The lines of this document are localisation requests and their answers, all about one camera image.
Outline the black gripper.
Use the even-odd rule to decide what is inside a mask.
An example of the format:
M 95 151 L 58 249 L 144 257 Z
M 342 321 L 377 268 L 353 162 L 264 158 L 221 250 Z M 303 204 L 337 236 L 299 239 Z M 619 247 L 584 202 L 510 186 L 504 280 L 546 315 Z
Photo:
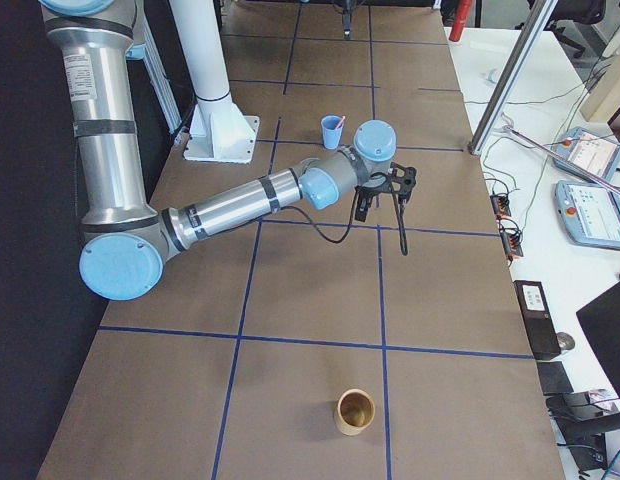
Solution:
M 381 194 L 389 194 L 393 200 L 397 219 L 402 221 L 405 207 L 416 185 L 417 169 L 415 167 L 404 167 L 392 162 L 388 172 L 373 173 L 368 185 L 356 188 L 357 201 L 354 219 L 365 221 L 373 199 Z
M 356 0 L 335 0 L 334 9 L 342 15 L 342 27 L 343 35 L 345 39 L 351 38 L 352 33 L 352 21 L 351 15 L 358 8 L 360 2 Z

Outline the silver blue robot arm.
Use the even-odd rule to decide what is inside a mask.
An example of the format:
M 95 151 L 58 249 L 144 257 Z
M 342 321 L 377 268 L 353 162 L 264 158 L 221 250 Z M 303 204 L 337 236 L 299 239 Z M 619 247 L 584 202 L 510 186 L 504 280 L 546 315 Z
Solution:
M 353 195 L 350 217 L 364 221 L 373 199 L 389 195 L 397 216 L 417 172 L 394 161 L 396 134 L 381 120 L 363 123 L 349 145 L 180 209 L 146 200 L 126 57 L 140 48 L 139 1 L 45 1 L 48 38 L 62 51 L 83 162 L 89 210 L 79 270 L 84 283 L 111 300 L 149 292 L 164 265 L 194 243 L 256 222 L 300 200 L 322 210 Z

